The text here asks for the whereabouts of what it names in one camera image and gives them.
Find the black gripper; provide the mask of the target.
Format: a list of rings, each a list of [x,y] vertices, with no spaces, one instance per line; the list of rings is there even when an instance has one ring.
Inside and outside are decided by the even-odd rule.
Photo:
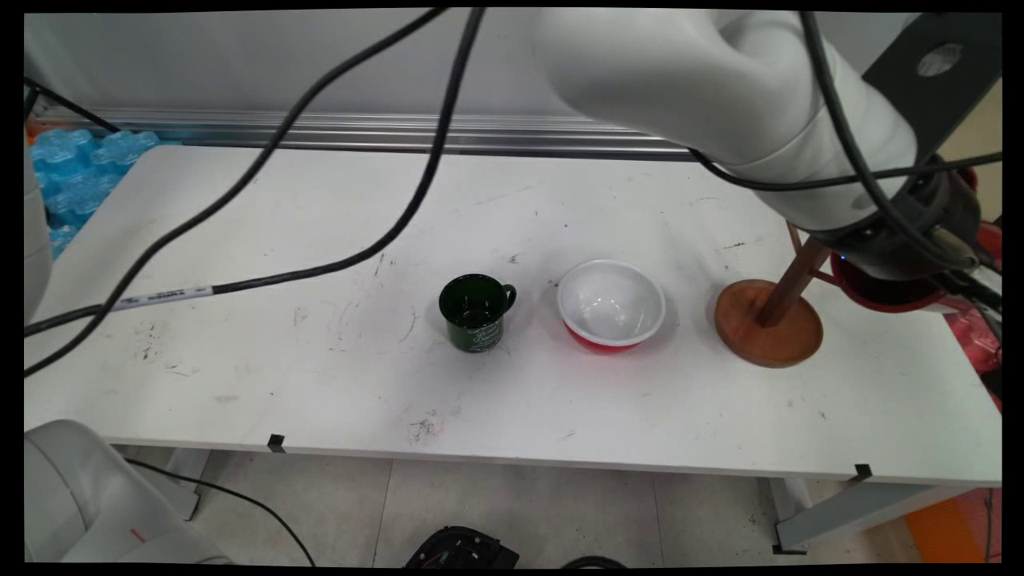
[[[938,169],[929,160],[919,174],[873,175],[896,227],[857,176],[800,193],[800,227],[863,273],[885,281],[918,281],[963,273],[982,262],[977,236],[981,211],[965,169]]]

